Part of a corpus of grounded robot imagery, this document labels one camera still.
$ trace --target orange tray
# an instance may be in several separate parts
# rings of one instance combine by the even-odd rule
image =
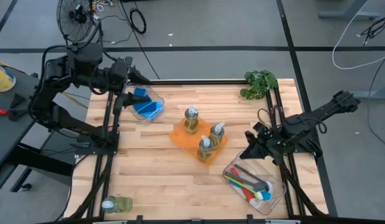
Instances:
[[[198,130],[195,134],[189,134],[184,130],[184,122],[186,121],[186,118],[180,121],[180,123],[174,127],[173,131],[170,132],[169,137],[170,140],[172,140],[173,144],[176,144],[179,146],[184,152],[188,153],[190,156],[195,158],[197,161],[199,161],[201,164],[204,164],[205,166],[211,165],[213,160],[216,158],[218,153],[224,148],[224,146],[227,144],[229,138],[227,136],[223,136],[222,142],[220,143],[220,146],[213,150],[211,157],[206,162],[201,161],[198,159],[198,149],[199,149],[199,142],[202,139],[202,135],[205,135],[209,137],[211,133],[211,125],[208,124],[206,121],[204,121],[201,118],[198,118]]]

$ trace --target blue sponge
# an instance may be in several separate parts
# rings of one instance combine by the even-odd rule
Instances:
[[[136,96],[145,96],[145,97],[148,97],[148,98],[149,98],[149,96],[147,96],[147,90],[144,89],[144,88],[135,88],[135,93],[134,93],[134,95],[136,95]],[[138,103],[138,104],[133,105],[133,108],[135,109],[135,111],[136,111],[138,114],[141,115],[140,110],[143,109],[144,107],[146,107],[146,106],[147,106],[148,104],[150,104],[151,102],[152,102],[152,101],[151,101],[151,99],[150,99],[149,102]]]
[[[144,88],[135,88],[134,95],[149,98],[147,90]],[[152,121],[163,110],[162,106],[158,102],[153,102],[151,99],[149,102],[133,105],[133,108],[139,115],[143,115],[150,121]]]
[[[270,199],[272,199],[272,194],[268,193],[267,191],[263,190],[260,193],[263,196],[263,200],[270,200]]]

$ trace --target bottle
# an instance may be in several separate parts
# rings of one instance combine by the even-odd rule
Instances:
[[[209,136],[209,139],[213,141],[213,150],[218,149],[220,143],[222,142],[222,138],[224,135],[224,124],[225,122],[222,122],[211,127],[211,135]]]
[[[101,206],[105,213],[129,212],[133,206],[133,201],[129,197],[108,196]]]
[[[184,129],[189,134],[195,134],[198,130],[198,110],[190,106],[184,113],[186,121],[184,122]]]
[[[208,161],[212,155],[212,151],[213,142],[203,135],[201,141],[199,142],[198,159],[203,162]]]

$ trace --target wooden tabletop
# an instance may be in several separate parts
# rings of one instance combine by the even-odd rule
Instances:
[[[294,80],[280,79],[278,83],[285,115],[301,113]],[[244,132],[252,130],[258,121],[258,109],[267,109],[265,99],[242,99],[239,96],[241,88],[245,85],[153,86],[154,91],[164,98],[165,107],[164,113],[148,126],[137,122],[128,109],[122,110],[120,144],[113,160],[108,195],[131,197],[133,209],[129,213],[106,214],[105,219],[135,220],[137,215],[143,215],[145,220],[245,219],[247,214],[254,218],[287,218],[284,198],[272,213],[261,215],[222,179],[226,165],[247,147]],[[106,95],[92,95],[88,123],[102,125],[106,101]],[[229,142],[209,167],[178,149],[169,139],[169,133],[184,118],[184,111],[189,106],[197,108],[199,116],[210,124],[226,122],[224,129]],[[270,124],[265,113],[263,117]],[[76,168],[65,217],[76,211],[90,191],[95,161],[96,156],[89,156]],[[280,180],[280,171],[271,161],[267,158],[260,163]],[[327,212],[313,156],[295,154],[295,163],[302,189],[321,211]],[[294,212],[298,214],[295,192],[290,189]],[[97,195],[95,215],[98,215],[101,191]]]

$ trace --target gray floor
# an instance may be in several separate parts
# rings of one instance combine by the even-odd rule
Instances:
[[[344,10],[351,1],[283,0],[285,13],[295,46],[334,46],[347,21],[317,18],[320,10]],[[0,19],[10,5],[0,1]],[[157,0],[138,3],[147,20],[147,33],[139,37],[145,47],[263,45],[286,46],[277,4],[273,0]],[[46,48],[64,41],[55,21],[57,1],[18,0],[0,33],[0,48]],[[131,3],[125,4],[129,9]],[[385,0],[370,0],[364,8],[385,15]],[[105,6],[99,14],[121,15],[118,8]],[[362,45],[358,37],[371,21],[355,21],[341,46]],[[104,39],[125,39],[130,28],[123,21],[107,18],[103,21]],[[385,45],[385,31],[367,45]],[[136,47],[132,36],[128,42],[107,47]],[[61,54],[49,54],[49,58]],[[150,79],[155,79],[146,59],[140,52],[113,53],[116,57],[132,56],[134,64]],[[332,64],[331,52],[298,52],[311,107],[329,101],[339,90],[367,90],[379,63],[355,70],[338,70]],[[289,52],[148,52],[161,78],[242,78],[247,70],[267,69],[278,78],[295,78]],[[385,52],[337,52],[337,64],[350,67],[376,60]],[[0,54],[0,60],[27,73],[39,72],[41,54]],[[102,67],[110,65],[106,58]],[[374,89],[385,85],[385,64]],[[69,92],[90,96],[86,88],[71,88]],[[83,119],[86,110],[66,98],[56,101]],[[385,220],[385,147],[367,126],[367,102],[351,114],[337,115],[326,121],[328,133],[320,135],[326,168],[341,217],[375,218]],[[385,101],[370,102],[371,124],[385,139]],[[39,147],[47,131],[35,125],[23,140]],[[63,209],[69,187],[33,172],[28,182],[34,190],[10,194],[8,188],[20,169],[0,192],[0,222],[35,223],[51,221]],[[18,216],[11,215],[17,210]]]

